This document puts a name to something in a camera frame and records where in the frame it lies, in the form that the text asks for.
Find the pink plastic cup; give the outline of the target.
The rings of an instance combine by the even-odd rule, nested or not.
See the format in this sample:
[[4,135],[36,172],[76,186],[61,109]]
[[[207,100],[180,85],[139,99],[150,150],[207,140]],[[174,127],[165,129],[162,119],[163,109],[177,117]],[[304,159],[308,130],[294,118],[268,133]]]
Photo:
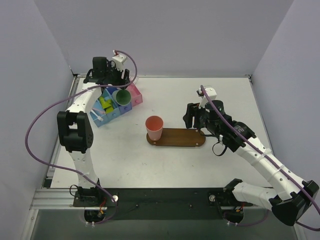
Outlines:
[[145,121],[147,134],[152,141],[158,141],[163,132],[164,121],[157,115],[150,116]]

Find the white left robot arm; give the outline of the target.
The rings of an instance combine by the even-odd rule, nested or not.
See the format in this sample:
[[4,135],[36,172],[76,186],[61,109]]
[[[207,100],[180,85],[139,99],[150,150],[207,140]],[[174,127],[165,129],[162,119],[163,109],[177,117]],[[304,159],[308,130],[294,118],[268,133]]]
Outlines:
[[103,94],[103,86],[123,86],[130,82],[129,70],[124,68],[126,56],[116,54],[111,60],[94,57],[92,69],[83,80],[80,94],[66,111],[57,114],[59,142],[73,160],[78,175],[77,198],[96,206],[104,198],[99,188],[99,178],[95,173],[90,148],[94,133],[89,114],[94,103]]

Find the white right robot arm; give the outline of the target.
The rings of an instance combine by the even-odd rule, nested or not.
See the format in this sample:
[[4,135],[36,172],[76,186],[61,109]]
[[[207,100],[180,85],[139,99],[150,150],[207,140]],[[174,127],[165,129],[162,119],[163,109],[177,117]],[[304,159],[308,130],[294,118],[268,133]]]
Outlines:
[[319,185],[313,180],[304,180],[284,166],[245,123],[225,113],[221,100],[207,102],[204,106],[189,103],[182,119],[188,129],[206,128],[211,137],[245,159],[270,184],[270,188],[259,187],[234,179],[226,189],[238,202],[270,210],[287,226],[296,224],[312,205]]

